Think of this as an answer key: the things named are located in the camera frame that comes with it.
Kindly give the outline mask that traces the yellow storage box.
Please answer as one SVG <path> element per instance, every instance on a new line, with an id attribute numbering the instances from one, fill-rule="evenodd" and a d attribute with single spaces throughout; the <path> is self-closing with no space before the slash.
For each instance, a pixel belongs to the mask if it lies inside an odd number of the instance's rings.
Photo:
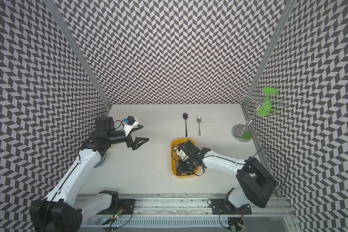
<path id="1" fill-rule="evenodd" d="M 194 140 L 189 139 L 189 138 L 179 138 L 179 139 L 175 139 L 171 142 L 171 171 L 172 174 L 177 177 L 177 178 L 190 178 L 190 177 L 194 177 L 198 174 L 199 172 L 199 168 L 196 167 L 195 170 L 193 171 L 186 171 L 183 173 L 179 172 L 179 168 L 178 168 L 178 162 L 180 160 L 182 160 L 182 158 L 180 156 L 178 156 L 176 154 L 176 150 L 179 147 L 179 145 L 187 142 L 188 140 L 190 140 L 194 145 L 196 145 L 196 143 L 194 142 Z"/>

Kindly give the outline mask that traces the silver spoon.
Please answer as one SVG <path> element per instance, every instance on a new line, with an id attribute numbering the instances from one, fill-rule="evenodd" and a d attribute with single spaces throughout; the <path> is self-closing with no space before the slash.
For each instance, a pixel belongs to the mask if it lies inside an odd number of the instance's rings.
<path id="1" fill-rule="evenodd" d="M 201 136 L 201 122 L 202 122 L 202 118 L 200 116 L 197 117 L 197 123 L 198 123 L 198 135 Z"/>

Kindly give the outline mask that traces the purple spoon long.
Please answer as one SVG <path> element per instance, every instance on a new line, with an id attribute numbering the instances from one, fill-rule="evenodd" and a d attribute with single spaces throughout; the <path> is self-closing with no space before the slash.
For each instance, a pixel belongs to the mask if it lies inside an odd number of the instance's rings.
<path id="1" fill-rule="evenodd" d="M 185 136 L 188 137 L 188 129 L 187 129 L 187 119 L 188 119 L 188 114 L 184 113 L 183 114 L 183 119 L 185 121 Z"/>

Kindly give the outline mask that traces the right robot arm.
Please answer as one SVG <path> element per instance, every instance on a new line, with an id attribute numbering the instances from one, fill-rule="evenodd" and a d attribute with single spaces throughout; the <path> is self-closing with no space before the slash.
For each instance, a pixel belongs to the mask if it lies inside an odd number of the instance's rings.
<path id="1" fill-rule="evenodd" d="M 174 146 L 172 159 L 177 163 L 176 171 L 180 176 L 195 174 L 195 170 L 201 167 L 236 178 L 239 186 L 228 191 L 224 200 L 230 212 L 249 204 L 265 208 L 277 186 L 276 179 L 257 158 L 230 158 L 209 148 L 199 149 L 190 140 Z"/>

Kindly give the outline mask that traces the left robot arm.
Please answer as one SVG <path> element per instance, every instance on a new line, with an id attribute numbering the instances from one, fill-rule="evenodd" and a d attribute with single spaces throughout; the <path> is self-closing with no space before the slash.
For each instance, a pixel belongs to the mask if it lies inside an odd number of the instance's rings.
<path id="1" fill-rule="evenodd" d="M 104 190 L 94 198 L 75 206 L 77 195 L 92 169 L 115 144 L 125 143 L 137 150 L 149 138 L 132 138 L 131 133 L 143 128 L 136 117 L 122 121 L 117 130 L 112 117 L 100 117 L 95 121 L 95 131 L 81 146 L 78 156 L 61 181 L 42 199 L 31 203 L 29 212 L 37 232 L 77 232 L 81 224 L 102 211 L 121 211 L 119 194 Z"/>

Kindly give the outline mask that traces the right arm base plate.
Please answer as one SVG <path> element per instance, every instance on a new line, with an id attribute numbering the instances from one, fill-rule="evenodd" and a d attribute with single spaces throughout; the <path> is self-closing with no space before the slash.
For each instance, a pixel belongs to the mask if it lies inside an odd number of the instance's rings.
<path id="1" fill-rule="evenodd" d="M 233 206 L 225 199 L 209 199 L 207 200 L 208 205 L 212 209 L 213 215 L 251 215 L 251 206 L 244 205 L 240 208 Z"/>

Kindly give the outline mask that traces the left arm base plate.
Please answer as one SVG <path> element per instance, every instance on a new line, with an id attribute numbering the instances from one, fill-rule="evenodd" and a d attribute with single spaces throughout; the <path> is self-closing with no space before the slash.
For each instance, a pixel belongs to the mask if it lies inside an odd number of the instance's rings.
<path id="1" fill-rule="evenodd" d="M 98 215 L 115 215 L 120 209 L 123 210 L 123 215 L 131 215 L 135 208 L 135 202 L 135 199 L 121 199 L 118 205 L 111 206 L 99 212 Z"/>

